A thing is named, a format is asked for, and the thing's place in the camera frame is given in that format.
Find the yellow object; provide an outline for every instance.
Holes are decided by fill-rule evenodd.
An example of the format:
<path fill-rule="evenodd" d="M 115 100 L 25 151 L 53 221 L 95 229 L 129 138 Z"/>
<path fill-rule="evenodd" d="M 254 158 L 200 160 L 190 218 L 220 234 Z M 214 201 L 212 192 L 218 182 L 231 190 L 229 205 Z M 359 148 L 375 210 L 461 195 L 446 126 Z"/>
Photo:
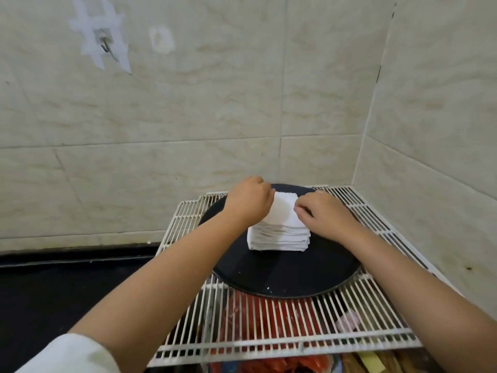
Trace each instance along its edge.
<path fill-rule="evenodd" d="M 375 352 L 357 352 L 357 355 L 369 373 L 381 373 L 386 369 Z"/>

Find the tiled wall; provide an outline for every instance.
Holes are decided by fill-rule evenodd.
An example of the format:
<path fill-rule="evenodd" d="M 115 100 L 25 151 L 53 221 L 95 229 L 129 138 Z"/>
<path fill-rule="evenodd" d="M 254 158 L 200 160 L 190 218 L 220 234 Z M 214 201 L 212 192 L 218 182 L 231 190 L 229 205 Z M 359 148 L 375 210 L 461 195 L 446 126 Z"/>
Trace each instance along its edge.
<path fill-rule="evenodd" d="M 497 318 L 497 0 L 398 0 L 353 184 Z"/>
<path fill-rule="evenodd" d="M 80 54 L 72 0 L 0 0 L 0 251 L 157 241 L 250 174 L 351 183 L 394 0 L 109 1 L 132 75 Z"/>

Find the black round board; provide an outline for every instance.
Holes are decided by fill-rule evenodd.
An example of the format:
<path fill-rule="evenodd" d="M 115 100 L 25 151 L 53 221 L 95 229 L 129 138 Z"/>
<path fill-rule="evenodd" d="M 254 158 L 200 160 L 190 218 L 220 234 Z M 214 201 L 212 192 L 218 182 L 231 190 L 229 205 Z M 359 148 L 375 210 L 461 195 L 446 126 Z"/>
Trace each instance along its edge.
<path fill-rule="evenodd" d="M 302 196 L 312 188 L 273 184 L 279 192 Z M 226 197 L 215 202 L 202 216 L 206 222 L 224 208 Z M 301 298 L 326 293 L 349 280 L 360 268 L 359 261 L 341 244 L 311 233 L 306 251 L 249 250 L 245 231 L 221 257 L 213 272 L 231 287 L 252 295 L 271 298 Z"/>

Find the white napkin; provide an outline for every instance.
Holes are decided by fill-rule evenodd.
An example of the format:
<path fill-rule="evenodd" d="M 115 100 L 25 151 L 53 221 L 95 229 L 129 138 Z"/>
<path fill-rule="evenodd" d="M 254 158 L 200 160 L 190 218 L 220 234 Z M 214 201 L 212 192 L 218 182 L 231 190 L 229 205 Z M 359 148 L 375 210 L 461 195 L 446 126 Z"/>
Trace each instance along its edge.
<path fill-rule="evenodd" d="M 297 194 L 277 192 L 269 214 L 250 227 L 247 244 L 251 250 L 304 251 L 311 232 L 293 210 Z"/>

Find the white patch on wall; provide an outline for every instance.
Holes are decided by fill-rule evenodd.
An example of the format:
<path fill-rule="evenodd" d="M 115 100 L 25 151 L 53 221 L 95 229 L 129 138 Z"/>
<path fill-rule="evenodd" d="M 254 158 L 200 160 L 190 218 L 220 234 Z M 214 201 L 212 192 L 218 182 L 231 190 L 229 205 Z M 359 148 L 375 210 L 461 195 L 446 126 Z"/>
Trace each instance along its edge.
<path fill-rule="evenodd" d="M 121 68 L 131 73 L 131 67 L 128 61 L 128 45 L 124 43 L 119 27 L 124 18 L 124 14 L 116 14 L 114 5 L 107 0 L 102 0 L 104 15 L 90 17 L 86 5 L 81 0 L 72 0 L 76 9 L 77 19 L 69 20 L 69 26 L 73 31 L 81 31 L 85 41 L 81 44 L 81 54 L 89 55 L 93 63 L 100 69 L 105 69 L 103 64 L 103 55 L 111 55 Z M 104 49 L 101 42 L 98 41 L 100 32 L 108 32 L 109 43 L 108 51 Z"/>
<path fill-rule="evenodd" d="M 155 52 L 168 55 L 176 49 L 171 30 L 166 26 L 149 27 L 149 36 Z"/>

